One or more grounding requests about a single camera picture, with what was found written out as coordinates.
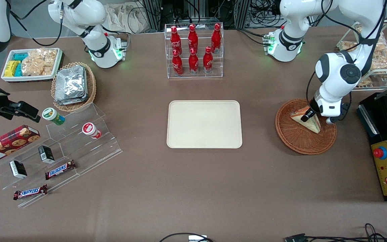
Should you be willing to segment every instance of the beige tray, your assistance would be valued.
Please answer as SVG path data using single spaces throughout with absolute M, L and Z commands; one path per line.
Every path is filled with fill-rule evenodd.
M 242 144 L 237 101 L 172 101 L 169 104 L 168 147 L 238 149 Z

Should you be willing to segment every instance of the clear acrylic shelf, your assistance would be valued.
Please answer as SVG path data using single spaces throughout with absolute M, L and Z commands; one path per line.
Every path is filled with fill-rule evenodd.
M 165 25 L 165 56 L 167 62 L 167 75 L 168 78 L 209 78 L 209 77 L 223 77 L 223 55 L 224 55 L 224 31 L 223 23 L 221 24 L 221 51 L 213 55 L 213 67 L 212 73 L 206 74 L 203 70 L 203 57 L 206 52 L 206 47 L 212 44 L 212 33 L 215 29 L 216 23 L 199 23 L 197 24 L 196 31 L 198 34 L 198 60 L 199 60 L 199 73 L 198 75 L 191 75 L 189 73 L 189 47 L 187 44 L 187 35 L 189 34 L 190 24 L 166 24 Z M 171 47 L 171 26 L 177 27 L 178 35 L 181 39 L 182 54 L 180 56 L 183 64 L 183 75 L 178 77 L 175 75 L 172 67 L 172 47 Z
M 3 190 L 10 190 L 14 194 L 17 190 L 28 190 L 47 184 L 48 195 L 66 185 L 68 182 L 84 175 L 86 172 L 98 167 L 110 158 L 122 152 L 116 138 L 109 132 L 103 117 L 105 114 L 93 103 L 80 110 L 66 115 L 63 125 L 54 123 L 47 126 L 49 139 L 38 141 L 34 146 L 28 147 L 17 156 L 0 161 L 0 182 Z M 101 130 L 99 139 L 92 139 L 83 134 L 83 124 L 92 122 Z M 50 147 L 55 157 L 52 164 L 44 163 L 38 154 L 38 147 L 44 145 Z M 28 176 L 24 179 L 13 176 L 9 162 L 15 160 L 23 163 Z M 68 161 L 73 160 L 76 167 L 67 170 L 49 180 L 44 173 L 49 172 Z M 40 200 L 45 195 L 24 198 L 18 200 L 18 207 L 24 208 Z

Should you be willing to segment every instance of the table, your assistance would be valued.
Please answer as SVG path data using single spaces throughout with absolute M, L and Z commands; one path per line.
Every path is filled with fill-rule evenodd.
M 95 103 L 123 153 L 25 209 L 0 189 L 0 242 L 152 242 L 177 232 L 206 234 L 216 242 L 273 242 L 297 233 L 362 236 L 367 222 L 387 234 L 387 202 L 355 114 L 370 92 L 354 93 L 349 115 L 337 124 L 336 143 L 322 155 L 293 152 L 274 126 L 278 108 L 305 97 L 316 60 L 333 51 L 345 31 L 311 28 L 290 63 L 265 56 L 260 45 L 226 31 L 224 77 L 211 80 L 168 80 L 162 33 L 132 35 L 126 61 L 110 69 L 93 64 L 80 38 L 61 38 L 55 47 L 66 54 L 63 63 L 84 62 L 95 73 Z M 9 49 L 34 47 L 32 40 L 15 37 Z M 318 86 L 315 78 L 311 95 Z M 12 100 L 40 110 L 52 106 L 48 82 L 0 80 L 0 87 Z M 167 147 L 168 104 L 215 99 L 240 103 L 243 146 Z M 49 123 L 0 118 L 0 135 L 20 124 L 44 133 Z

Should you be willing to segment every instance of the emergency stop button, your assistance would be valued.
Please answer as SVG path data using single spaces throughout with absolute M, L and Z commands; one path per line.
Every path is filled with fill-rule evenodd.
M 387 150 L 385 147 L 378 147 L 373 150 L 373 155 L 375 158 L 379 158 L 381 160 L 384 160 L 387 158 Z

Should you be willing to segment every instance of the coca-cola bottle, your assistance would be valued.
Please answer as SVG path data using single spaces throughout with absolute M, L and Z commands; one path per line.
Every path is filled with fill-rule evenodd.
M 187 36 L 189 49 L 194 48 L 198 52 L 198 35 L 195 31 L 195 25 L 189 25 L 189 35 Z
M 191 75 L 198 75 L 198 57 L 197 51 L 194 48 L 190 48 L 189 50 L 189 72 Z
M 172 50 L 172 67 L 174 68 L 176 77 L 181 77 L 181 75 L 183 75 L 183 65 L 181 64 L 181 58 L 178 56 L 178 51 L 176 49 Z
M 178 51 L 178 55 L 181 55 L 181 40 L 180 36 L 177 33 L 176 26 L 171 26 L 171 47 Z
M 212 48 L 210 46 L 206 47 L 206 54 L 204 54 L 204 58 L 203 58 L 203 65 L 204 65 L 204 73 L 206 74 L 212 73 L 213 55 L 212 55 Z
M 220 24 L 215 24 L 215 30 L 212 34 L 212 52 L 220 53 L 222 34 L 220 32 Z

